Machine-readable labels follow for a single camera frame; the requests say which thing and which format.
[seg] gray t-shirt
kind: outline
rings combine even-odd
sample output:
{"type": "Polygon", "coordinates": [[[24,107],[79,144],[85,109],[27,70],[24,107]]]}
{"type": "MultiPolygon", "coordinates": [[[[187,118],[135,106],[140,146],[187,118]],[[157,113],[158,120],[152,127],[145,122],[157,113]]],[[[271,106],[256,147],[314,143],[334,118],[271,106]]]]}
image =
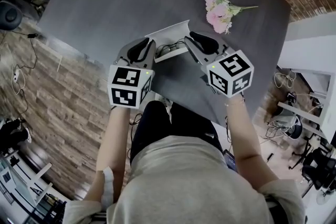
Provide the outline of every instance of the gray t-shirt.
{"type": "MultiPolygon", "coordinates": [[[[72,201],[64,223],[106,221],[99,202],[72,201]]],[[[294,180],[276,180],[255,191],[227,168],[223,155],[195,137],[168,136],[143,149],[117,203],[114,223],[288,223],[305,221],[294,180]]]]}

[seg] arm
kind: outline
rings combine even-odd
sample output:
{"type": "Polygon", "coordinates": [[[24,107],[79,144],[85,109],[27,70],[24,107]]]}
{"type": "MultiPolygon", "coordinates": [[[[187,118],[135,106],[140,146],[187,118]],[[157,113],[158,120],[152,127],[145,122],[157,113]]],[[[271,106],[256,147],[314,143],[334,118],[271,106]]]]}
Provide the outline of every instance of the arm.
{"type": "Polygon", "coordinates": [[[105,136],[100,145],[96,175],[84,200],[101,201],[104,192],[103,170],[110,166],[113,172],[113,201],[120,196],[126,161],[126,145],[129,130],[130,109],[116,107],[111,111],[105,136]]]}
{"type": "Polygon", "coordinates": [[[240,94],[229,99],[227,117],[239,174],[255,190],[278,179],[261,157],[258,135],[248,116],[244,99],[240,94]]]}

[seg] flower bouquet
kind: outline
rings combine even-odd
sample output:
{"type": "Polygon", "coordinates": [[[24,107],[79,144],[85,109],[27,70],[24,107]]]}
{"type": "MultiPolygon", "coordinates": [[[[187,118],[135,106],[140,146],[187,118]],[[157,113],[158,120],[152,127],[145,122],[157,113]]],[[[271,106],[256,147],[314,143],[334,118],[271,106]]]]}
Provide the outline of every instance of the flower bouquet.
{"type": "Polygon", "coordinates": [[[229,0],[205,0],[206,5],[206,20],[214,27],[214,30],[221,33],[229,33],[229,28],[232,26],[231,19],[242,10],[251,7],[238,7],[231,4],[229,0]]]}

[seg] white cube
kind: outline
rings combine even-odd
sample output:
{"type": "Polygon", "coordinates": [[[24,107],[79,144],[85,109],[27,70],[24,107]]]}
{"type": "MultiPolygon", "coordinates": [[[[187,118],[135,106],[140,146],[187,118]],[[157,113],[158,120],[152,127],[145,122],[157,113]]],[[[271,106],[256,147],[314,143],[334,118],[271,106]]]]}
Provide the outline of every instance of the white cube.
{"type": "Polygon", "coordinates": [[[207,65],[206,70],[210,86],[230,98],[251,86],[254,66],[239,50],[207,65]]]}
{"type": "Polygon", "coordinates": [[[108,93],[111,105],[138,109],[151,89],[154,71],[110,66],[108,93]]]}

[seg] wooden floor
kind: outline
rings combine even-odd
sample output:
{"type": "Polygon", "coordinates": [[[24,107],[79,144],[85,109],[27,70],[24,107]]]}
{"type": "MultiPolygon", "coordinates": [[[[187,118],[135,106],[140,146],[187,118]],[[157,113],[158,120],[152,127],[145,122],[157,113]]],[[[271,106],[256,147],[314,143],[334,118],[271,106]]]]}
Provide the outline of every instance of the wooden floor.
{"type": "MultiPolygon", "coordinates": [[[[24,23],[16,30],[36,33],[31,23],[24,23]]],[[[52,168],[47,172],[46,180],[51,181],[68,198],[82,199],[92,182],[97,152],[108,122],[110,104],[107,76],[99,63],[90,61],[67,44],[50,37],[39,37],[32,42],[38,61],[35,69],[22,69],[28,110],[20,117],[27,120],[33,142],[24,143],[22,151],[36,167],[51,162],[52,168]]],[[[19,65],[32,66],[35,55],[29,39],[22,35],[8,32],[0,45],[0,114],[17,118],[26,110],[26,102],[21,93],[14,93],[11,86],[13,60],[9,50],[14,63],[19,65]]],[[[22,74],[19,84],[24,84],[22,74]]],[[[295,91],[307,93],[309,90],[297,78],[295,91]]],[[[260,142],[264,142],[264,157],[267,158],[270,152],[278,152],[269,162],[276,174],[300,182],[300,167],[289,171],[288,165],[296,161],[291,159],[291,152],[302,147],[303,142],[288,142],[286,137],[281,137],[276,140],[277,145],[262,139],[277,101],[283,101],[286,93],[286,87],[278,89],[270,82],[262,106],[254,117],[254,124],[260,142]]],[[[299,101],[301,106],[311,107],[311,101],[306,96],[299,96],[299,101]]],[[[137,111],[132,111],[131,118],[136,114],[137,111]]],[[[124,183],[127,182],[129,170],[127,160],[124,183]]]]}

